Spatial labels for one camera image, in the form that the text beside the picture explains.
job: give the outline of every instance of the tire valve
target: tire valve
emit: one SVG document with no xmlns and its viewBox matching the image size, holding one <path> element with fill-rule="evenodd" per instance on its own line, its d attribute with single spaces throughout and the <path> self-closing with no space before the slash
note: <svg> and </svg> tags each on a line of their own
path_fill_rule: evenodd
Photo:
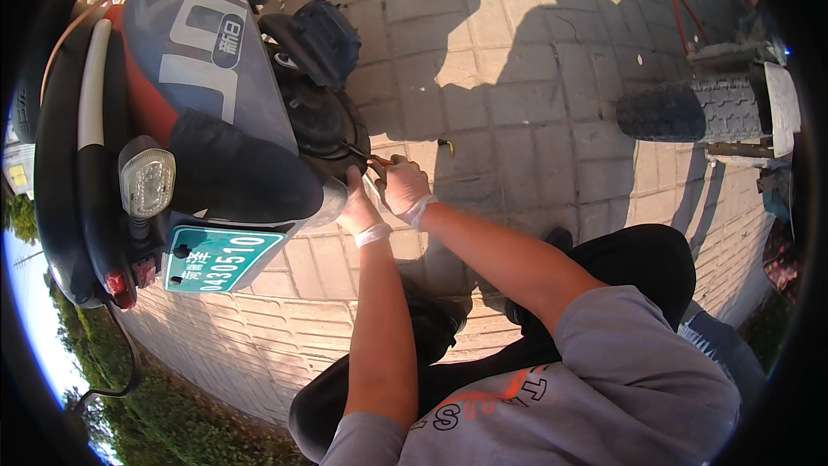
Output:
<svg viewBox="0 0 828 466">
<path fill-rule="evenodd" d="M 449 153 L 451 153 L 451 155 L 454 156 L 455 146 L 453 144 L 451 144 L 450 140 L 437 139 L 437 145 L 438 146 L 448 146 L 449 147 Z"/>
</svg>

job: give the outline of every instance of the gray t-shirt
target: gray t-shirt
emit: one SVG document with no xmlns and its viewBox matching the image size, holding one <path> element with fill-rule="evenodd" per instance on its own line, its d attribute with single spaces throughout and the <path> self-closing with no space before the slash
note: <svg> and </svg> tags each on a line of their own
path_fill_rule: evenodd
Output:
<svg viewBox="0 0 828 466">
<path fill-rule="evenodd" d="M 634 286 L 581 295 L 554 337 L 562 362 L 476 381 L 408 431 L 346 416 L 321 464 L 702 464 L 730 436 L 736 387 Z"/>
</svg>

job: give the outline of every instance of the black tire tread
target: black tire tread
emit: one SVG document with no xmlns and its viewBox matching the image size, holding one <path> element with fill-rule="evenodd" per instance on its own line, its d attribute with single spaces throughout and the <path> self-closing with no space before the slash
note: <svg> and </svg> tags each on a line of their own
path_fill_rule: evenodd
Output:
<svg viewBox="0 0 828 466">
<path fill-rule="evenodd" d="M 718 74 L 627 94 L 616 102 L 616 116 L 621 130 L 638 140 L 734 142 L 766 135 L 747 73 Z"/>
</svg>

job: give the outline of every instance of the headlight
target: headlight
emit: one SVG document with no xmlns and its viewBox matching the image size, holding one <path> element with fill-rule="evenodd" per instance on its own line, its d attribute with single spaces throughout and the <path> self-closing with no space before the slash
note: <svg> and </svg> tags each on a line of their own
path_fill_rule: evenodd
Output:
<svg viewBox="0 0 828 466">
<path fill-rule="evenodd" d="M 121 168 L 121 204 L 136 218 L 153 217 L 170 205 L 176 185 L 176 158 L 167 150 L 150 148 Z"/>
</svg>

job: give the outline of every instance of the license plate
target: license plate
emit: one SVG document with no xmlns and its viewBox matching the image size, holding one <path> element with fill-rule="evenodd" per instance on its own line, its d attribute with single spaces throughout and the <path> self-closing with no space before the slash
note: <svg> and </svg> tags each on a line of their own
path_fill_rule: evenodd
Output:
<svg viewBox="0 0 828 466">
<path fill-rule="evenodd" d="M 231 291 L 250 267 L 283 239 L 285 235 L 279 233 L 180 225 L 172 230 L 164 290 L 197 294 Z"/>
</svg>

